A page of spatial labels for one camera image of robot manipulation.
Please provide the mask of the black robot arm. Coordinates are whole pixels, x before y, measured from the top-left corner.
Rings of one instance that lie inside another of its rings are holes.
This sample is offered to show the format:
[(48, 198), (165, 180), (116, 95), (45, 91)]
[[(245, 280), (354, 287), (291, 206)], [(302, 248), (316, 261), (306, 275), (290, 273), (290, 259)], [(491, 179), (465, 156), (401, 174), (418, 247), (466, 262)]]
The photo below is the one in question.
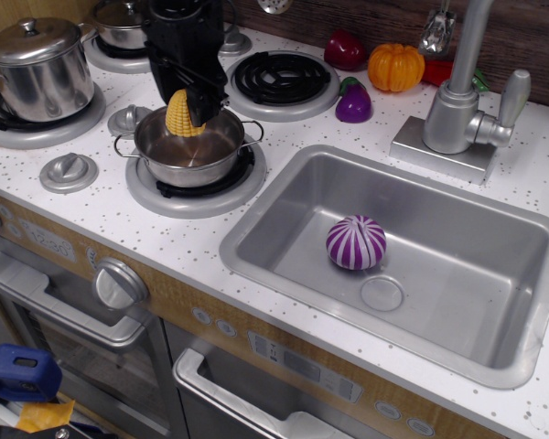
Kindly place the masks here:
[(227, 84), (219, 61), (224, 42), (222, 2), (149, 1), (142, 28), (161, 99), (169, 102), (176, 91), (185, 91), (195, 127), (217, 116)]

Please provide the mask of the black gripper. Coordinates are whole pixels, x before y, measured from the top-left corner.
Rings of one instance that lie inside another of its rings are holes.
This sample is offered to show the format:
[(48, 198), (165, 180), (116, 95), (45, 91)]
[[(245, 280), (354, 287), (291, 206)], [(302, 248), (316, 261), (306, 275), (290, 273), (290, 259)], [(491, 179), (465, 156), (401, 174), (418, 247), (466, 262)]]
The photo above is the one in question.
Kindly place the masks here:
[(168, 104), (187, 89), (189, 117), (202, 126), (228, 102), (218, 60), (224, 41), (220, 8), (147, 8), (145, 48), (161, 99)]

